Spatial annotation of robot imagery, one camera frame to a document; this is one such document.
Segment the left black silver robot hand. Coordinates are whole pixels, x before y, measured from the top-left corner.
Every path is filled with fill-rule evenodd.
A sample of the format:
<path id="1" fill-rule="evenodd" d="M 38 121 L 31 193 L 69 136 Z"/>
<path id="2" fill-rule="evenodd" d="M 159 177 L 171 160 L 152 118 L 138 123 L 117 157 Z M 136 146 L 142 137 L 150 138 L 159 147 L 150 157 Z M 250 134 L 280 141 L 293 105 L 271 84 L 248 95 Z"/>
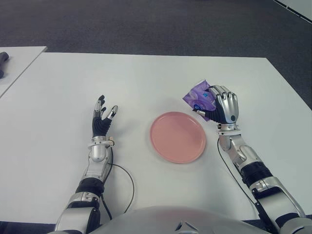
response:
<path id="1" fill-rule="evenodd" d="M 118 106 L 115 105 L 112 107 L 107 117 L 102 119 L 102 114 L 106 110 L 104 103 L 105 103 L 104 95 L 101 95 L 95 103 L 92 119 L 93 137 L 105 137 L 107 135 L 112 120 L 118 111 Z"/>

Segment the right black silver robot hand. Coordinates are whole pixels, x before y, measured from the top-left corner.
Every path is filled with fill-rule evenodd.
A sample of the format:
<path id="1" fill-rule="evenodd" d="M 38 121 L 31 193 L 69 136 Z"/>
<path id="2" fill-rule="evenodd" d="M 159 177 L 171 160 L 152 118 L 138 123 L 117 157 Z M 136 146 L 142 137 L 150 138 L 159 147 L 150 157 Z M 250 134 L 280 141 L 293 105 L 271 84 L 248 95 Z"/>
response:
<path id="1" fill-rule="evenodd" d="M 236 94 L 220 85 L 210 86 L 207 90 L 214 97 L 215 109 L 213 111 L 193 109 L 193 111 L 219 124 L 235 124 L 239 116 Z"/>

